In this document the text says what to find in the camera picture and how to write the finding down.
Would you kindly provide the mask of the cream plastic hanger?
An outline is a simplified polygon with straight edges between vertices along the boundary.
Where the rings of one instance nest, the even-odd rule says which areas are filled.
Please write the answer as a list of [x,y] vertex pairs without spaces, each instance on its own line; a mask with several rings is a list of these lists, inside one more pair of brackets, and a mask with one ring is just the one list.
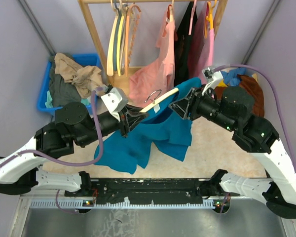
[[179,89],[175,87],[172,90],[166,92],[162,96],[160,96],[160,97],[156,98],[155,100],[153,100],[153,102],[151,102],[149,105],[147,105],[146,107],[144,107],[143,109],[141,109],[140,110],[140,113],[146,113],[147,111],[149,111],[150,109],[152,109],[153,107],[155,107],[157,104],[161,103],[163,100],[165,100],[169,96],[177,93],[178,91],[179,91]]

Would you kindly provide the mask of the teal blue t shirt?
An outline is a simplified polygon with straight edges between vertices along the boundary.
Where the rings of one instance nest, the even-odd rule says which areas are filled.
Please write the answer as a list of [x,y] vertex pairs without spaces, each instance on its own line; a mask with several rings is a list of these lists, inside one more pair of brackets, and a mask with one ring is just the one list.
[[191,78],[176,88],[178,92],[167,97],[148,111],[149,116],[123,138],[119,131],[104,141],[103,155],[97,165],[134,174],[137,166],[146,168],[151,145],[179,161],[184,161],[192,143],[192,121],[183,120],[169,104],[184,98],[193,87],[200,87],[199,78]]

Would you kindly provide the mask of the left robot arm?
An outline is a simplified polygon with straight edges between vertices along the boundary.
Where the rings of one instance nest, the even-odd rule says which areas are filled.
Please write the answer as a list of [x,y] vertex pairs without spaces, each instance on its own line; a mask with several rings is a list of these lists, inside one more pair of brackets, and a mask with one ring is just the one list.
[[120,131],[123,137],[132,131],[148,113],[141,108],[126,105],[118,113],[119,119],[106,111],[98,116],[96,126],[81,102],[71,102],[55,112],[55,120],[39,129],[22,148],[13,154],[0,157],[0,193],[21,195],[31,190],[64,190],[68,197],[87,196],[93,190],[90,175],[85,171],[76,174],[52,173],[42,169],[48,161],[74,153],[74,145],[82,148],[99,141],[97,134],[107,136]]

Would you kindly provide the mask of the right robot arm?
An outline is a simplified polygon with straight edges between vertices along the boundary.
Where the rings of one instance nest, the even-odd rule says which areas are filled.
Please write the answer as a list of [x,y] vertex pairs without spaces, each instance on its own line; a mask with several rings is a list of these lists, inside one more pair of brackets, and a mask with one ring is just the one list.
[[182,119],[204,117],[233,132],[232,140],[264,167],[270,180],[245,178],[218,169],[200,185],[203,197],[227,193],[255,199],[274,214],[296,219],[296,172],[279,133],[270,121],[253,114],[254,98],[241,87],[228,87],[217,100],[211,88],[192,88],[188,95],[169,107]]

